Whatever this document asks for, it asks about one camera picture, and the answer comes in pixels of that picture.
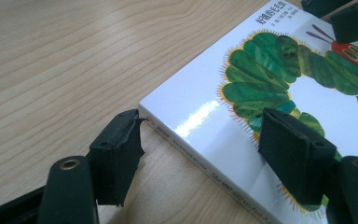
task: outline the book spine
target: book spine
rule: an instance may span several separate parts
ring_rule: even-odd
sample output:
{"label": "book spine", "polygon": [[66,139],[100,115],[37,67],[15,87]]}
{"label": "book spine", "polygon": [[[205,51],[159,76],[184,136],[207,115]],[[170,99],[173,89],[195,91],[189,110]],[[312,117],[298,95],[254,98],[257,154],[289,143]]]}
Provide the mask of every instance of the book spine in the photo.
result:
{"label": "book spine", "polygon": [[225,175],[222,175],[218,170],[214,169],[209,162],[202,158],[202,156],[192,147],[189,147],[186,142],[183,142],[180,137],[176,135],[171,129],[166,127],[159,119],[157,119],[146,108],[139,104],[140,117],[148,119],[150,127],[155,129],[160,135],[174,145],[180,152],[193,161],[206,175],[214,180],[220,187],[222,187],[228,194],[230,194],[237,202],[244,206],[257,219],[266,224],[280,223],[274,217],[268,216],[268,212],[263,209],[255,200],[250,198],[248,194],[241,189],[235,188],[233,184]]}

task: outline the book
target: book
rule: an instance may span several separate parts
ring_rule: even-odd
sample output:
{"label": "book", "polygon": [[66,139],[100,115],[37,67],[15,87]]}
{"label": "book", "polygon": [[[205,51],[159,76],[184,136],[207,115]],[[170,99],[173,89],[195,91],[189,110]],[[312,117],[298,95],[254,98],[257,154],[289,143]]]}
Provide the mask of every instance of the book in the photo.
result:
{"label": "book", "polygon": [[315,128],[341,156],[358,156],[358,42],[272,0],[140,103],[140,116],[264,223],[326,223],[301,207],[257,152],[260,110]]}

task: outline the black clamp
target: black clamp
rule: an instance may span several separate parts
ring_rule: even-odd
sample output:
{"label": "black clamp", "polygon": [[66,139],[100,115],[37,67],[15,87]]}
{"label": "black clamp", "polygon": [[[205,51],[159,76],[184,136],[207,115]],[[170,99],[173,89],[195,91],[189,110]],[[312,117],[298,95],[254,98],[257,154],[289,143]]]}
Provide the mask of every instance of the black clamp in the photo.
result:
{"label": "black clamp", "polygon": [[341,158],[310,127],[272,109],[263,113],[258,152],[301,206],[316,210],[325,195],[330,224],[358,223],[358,157]]}
{"label": "black clamp", "polygon": [[[302,0],[303,9],[321,18],[349,3],[351,0]],[[346,7],[331,16],[331,23],[338,43],[358,40],[358,3]]]}
{"label": "black clamp", "polygon": [[97,205],[123,206],[144,155],[133,109],[115,116],[89,154],[55,162],[46,186],[0,205],[0,223],[99,223]]}

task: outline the wooden table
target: wooden table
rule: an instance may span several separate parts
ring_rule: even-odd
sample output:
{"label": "wooden table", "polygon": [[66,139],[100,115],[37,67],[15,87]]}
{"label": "wooden table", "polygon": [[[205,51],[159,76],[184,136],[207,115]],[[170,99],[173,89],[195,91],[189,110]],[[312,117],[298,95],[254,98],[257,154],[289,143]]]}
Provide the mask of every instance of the wooden table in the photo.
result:
{"label": "wooden table", "polygon": [[[0,204],[45,185],[58,159],[85,155],[115,114],[266,2],[0,0]],[[258,223],[141,129],[145,155],[125,207],[100,206],[102,223]]]}

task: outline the caterpillar illustration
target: caterpillar illustration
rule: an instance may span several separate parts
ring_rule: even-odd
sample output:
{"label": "caterpillar illustration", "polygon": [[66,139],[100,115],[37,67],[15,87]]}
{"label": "caterpillar illustration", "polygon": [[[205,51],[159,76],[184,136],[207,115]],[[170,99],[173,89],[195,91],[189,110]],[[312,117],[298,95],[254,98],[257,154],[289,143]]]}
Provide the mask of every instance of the caterpillar illustration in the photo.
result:
{"label": "caterpillar illustration", "polygon": [[[356,96],[358,102],[358,47],[340,46],[337,42],[333,45],[333,50],[322,55],[290,36],[262,31],[246,39],[240,48],[229,51],[219,94],[233,115],[251,129],[256,143],[265,107],[290,114],[324,136],[321,123],[311,114],[300,112],[291,99],[290,85],[302,76],[313,78],[323,87]],[[317,209],[297,205],[301,211]]]}

